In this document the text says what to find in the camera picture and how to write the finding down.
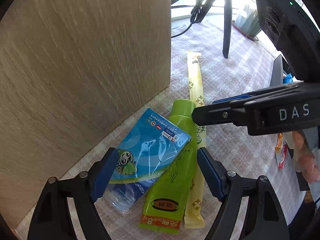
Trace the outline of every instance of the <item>wood grain surface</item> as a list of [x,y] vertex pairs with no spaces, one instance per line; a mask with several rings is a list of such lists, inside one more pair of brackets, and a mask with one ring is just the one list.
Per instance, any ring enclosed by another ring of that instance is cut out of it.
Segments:
[[170,0],[15,0],[0,22],[0,212],[170,83]]

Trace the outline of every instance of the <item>checkered cloth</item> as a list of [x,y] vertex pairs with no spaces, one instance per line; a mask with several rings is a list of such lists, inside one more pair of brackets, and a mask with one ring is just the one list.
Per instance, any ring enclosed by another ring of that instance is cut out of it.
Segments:
[[[183,26],[173,32],[179,33],[185,28],[186,26]],[[250,41],[232,29],[229,59],[222,56],[222,44],[223,26],[215,26],[211,17],[200,24],[193,25],[184,35],[172,39],[170,86],[103,138],[62,179],[73,178],[79,172],[89,170],[95,161],[102,158],[106,149],[116,147],[120,143],[148,107],[168,117],[174,100],[189,99],[187,50],[202,53],[199,63],[206,104],[269,86],[275,57],[260,42]],[[247,134],[246,127],[236,127],[232,124],[207,127],[207,149],[213,158],[222,162],[227,170],[232,169],[242,177],[257,178],[265,174],[275,189],[289,224],[302,203],[304,192],[299,191],[290,158],[287,158],[283,170],[277,168],[275,144],[276,135],[252,137]],[[76,234],[79,240],[83,240],[85,238],[77,219],[73,200],[68,201]],[[241,232],[247,199],[243,198],[242,202],[231,239],[238,239]],[[204,239],[220,207],[220,203],[212,197],[206,185],[201,211],[206,226],[201,229],[184,229],[182,223],[180,233],[170,235],[138,228],[143,203],[144,197],[138,200],[131,213],[126,216],[117,213],[105,198],[100,198],[95,205],[112,239],[131,240]],[[21,239],[27,239],[32,213],[33,209],[16,229]]]

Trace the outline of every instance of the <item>yellow wrapper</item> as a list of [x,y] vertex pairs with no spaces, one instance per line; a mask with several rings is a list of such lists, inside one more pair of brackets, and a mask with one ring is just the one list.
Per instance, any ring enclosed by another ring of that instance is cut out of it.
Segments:
[[[199,52],[188,51],[188,74],[190,100],[196,104],[196,107],[204,106],[203,87],[198,57]],[[205,126],[196,126],[197,149],[206,147]],[[185,210],[184,222],[185,228],[203,228],[205,222],[200,215],[204,189],[204,177],[196,162],[195,174],[190,187],[189,198]]]

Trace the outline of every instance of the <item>green squeeze tube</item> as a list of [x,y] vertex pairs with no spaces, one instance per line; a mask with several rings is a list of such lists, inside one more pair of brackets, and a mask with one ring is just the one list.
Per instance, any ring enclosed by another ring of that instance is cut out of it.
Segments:
[[147,192],[141,216],[141,228],[177,234],[187,204],[196,166],[196,125],[191,114],[195,103],[174,101],[168,120],[188,133],[192,140]]

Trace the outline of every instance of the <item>tube cap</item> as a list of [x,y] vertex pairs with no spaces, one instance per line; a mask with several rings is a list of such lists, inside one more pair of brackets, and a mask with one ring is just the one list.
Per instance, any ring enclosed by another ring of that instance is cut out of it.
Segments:
[[184,115],[192,118],[196,104],[188,99],[177,99],[173,102],[170,115]]

